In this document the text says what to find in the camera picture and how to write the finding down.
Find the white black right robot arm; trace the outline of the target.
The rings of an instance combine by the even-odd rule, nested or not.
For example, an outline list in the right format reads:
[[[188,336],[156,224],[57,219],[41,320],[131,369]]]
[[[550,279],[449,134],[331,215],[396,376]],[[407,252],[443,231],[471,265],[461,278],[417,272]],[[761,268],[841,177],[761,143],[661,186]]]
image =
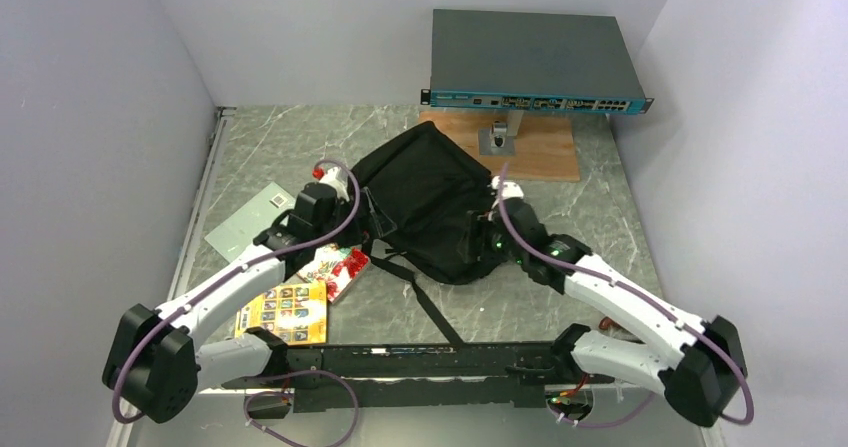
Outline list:
[[[635,384],[701,427],[718,420],[749,425],[755,403],[737,326],[707,320],[640,287],[577,238],[553,234],[520,197],[470,211],[459,244],[474,260],[513,262],[534,282],[604,313],[634,336],[612,338],[572,326],[551,355],[557,378],[600,374]]]

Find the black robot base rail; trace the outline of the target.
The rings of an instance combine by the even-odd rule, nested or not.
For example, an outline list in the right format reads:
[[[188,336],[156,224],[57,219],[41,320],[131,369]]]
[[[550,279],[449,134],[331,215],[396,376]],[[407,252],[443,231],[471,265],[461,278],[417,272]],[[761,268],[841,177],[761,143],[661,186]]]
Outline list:
[[[226,382],[233,389],[286,386],[296,413],[347,407],[509,404],[542,408],[547,395],[584,377],[552,342],[325,345],[290,347],[282,360],[254,376]]]

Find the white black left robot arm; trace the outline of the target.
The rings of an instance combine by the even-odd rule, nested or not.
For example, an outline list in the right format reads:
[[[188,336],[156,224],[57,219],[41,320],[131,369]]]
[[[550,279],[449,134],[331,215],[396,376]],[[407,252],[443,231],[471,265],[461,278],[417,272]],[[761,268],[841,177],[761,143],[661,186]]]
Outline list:
[[[114,419],[131,424],[173,419],[205,388],[252,377],[264,387],[287,373],[282,340],[263,328],[231,341],[209,337],[254,298],[284,283],[316,250],[359,232],[366,195],[355,178],[306,185],[224,269],[155,308],[136,304],[118,322],[102,382]]]

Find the black student backpack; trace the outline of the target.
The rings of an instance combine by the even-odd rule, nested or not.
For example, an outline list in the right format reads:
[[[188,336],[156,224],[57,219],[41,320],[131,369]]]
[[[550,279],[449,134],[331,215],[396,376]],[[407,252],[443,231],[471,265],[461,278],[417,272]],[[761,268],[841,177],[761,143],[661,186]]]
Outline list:
[[[431,121],[385,142],[351,169],[394,230],[381,235],[384,257],[373,265],[408,283],[419,305],[452,346],[462,338],[416,281],[466,285],[489,275],[501,259],[481,249],[478,216],[494,202],[488,168]]]

